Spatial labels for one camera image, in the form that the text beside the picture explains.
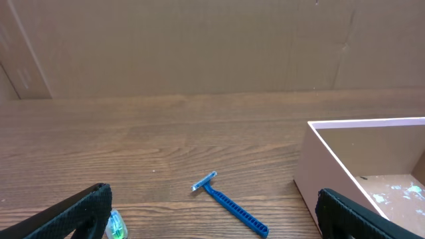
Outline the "blue disposable razor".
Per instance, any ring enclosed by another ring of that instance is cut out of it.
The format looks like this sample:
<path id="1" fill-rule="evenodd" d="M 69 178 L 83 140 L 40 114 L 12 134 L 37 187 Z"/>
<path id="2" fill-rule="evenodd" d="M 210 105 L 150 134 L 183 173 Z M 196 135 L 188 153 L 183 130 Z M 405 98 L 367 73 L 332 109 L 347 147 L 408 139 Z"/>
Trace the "blue disposable razor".
<path id="1" fill-rule="evenodd" d="M 200 188 L 204 190 L 223 208 L 227 209 L 229 213 L 244 223 L 249 229 L 259 235 L 261 238 L 267 238 L 269 234 L 269 228 L 252 216 L 249 212 L 244 210 L 241 206 L 236 204 L 233 200 L 228 198 L 224 193 L 217 191 L 212 188 L 211 180 L 217 176 L 216 171 L 212 171 L 206 177 L 192 185 L 192 191 L 197 191 Z"/>

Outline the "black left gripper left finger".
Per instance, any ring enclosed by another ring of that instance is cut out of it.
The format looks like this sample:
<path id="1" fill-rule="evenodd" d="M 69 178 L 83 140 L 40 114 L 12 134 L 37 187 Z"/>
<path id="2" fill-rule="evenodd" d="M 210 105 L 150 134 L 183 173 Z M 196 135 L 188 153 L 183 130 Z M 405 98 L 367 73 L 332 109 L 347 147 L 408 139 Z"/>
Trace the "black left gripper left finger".
<path id="1" fill-rule="evenodd" d="M 112 211 L 109 184 L 87 189 L 1 231 L 2 238 L 100 239 Z"/>

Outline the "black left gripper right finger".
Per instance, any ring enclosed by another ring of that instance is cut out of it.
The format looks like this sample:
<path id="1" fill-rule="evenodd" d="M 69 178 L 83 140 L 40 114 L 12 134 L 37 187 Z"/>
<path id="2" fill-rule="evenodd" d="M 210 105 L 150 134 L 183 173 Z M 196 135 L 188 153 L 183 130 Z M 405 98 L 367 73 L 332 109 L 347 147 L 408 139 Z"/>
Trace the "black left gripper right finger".
<path id="1" fill-rule="evenodd" d="M 321 189 L 315 206 L 323 239 L 423 239 L 332 189 Z"/>

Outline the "green white toothbrush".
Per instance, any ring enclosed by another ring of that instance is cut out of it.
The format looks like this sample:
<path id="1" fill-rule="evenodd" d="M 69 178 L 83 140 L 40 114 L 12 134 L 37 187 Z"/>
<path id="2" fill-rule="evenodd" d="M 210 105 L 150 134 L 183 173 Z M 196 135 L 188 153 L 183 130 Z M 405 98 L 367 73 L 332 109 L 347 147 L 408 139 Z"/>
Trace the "green white toothbrush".
<path id="1" fill-rule="evenodd" d="M 108 239 L 127 239 L 128 229 L 121 214 L 113 209 L 105 229 Z"/>

